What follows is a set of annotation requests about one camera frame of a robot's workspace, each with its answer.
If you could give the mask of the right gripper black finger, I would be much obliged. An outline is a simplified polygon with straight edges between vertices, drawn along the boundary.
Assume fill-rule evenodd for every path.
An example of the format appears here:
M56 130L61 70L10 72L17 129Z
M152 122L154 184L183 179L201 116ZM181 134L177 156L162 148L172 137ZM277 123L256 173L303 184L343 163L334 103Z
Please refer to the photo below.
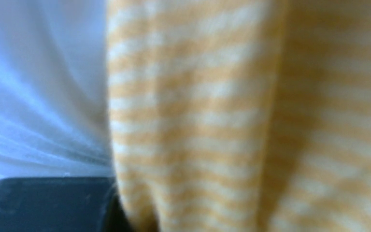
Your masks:
M0 180L0 232L129 232L107 177Z

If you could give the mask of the white pillow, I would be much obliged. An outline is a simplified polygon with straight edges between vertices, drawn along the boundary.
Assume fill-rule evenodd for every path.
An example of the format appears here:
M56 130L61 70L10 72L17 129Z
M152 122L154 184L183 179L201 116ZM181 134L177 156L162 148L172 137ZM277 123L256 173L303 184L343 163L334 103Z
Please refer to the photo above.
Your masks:
M0 0L0 179L111 176L103 0Z

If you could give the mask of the yellow and blue pillowcase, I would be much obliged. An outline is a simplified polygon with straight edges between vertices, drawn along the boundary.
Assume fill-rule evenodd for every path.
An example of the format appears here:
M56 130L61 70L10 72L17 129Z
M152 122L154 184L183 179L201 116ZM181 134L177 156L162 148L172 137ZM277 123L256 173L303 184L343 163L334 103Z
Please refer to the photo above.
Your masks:
M371 0L110 0L136 232L371 232Z

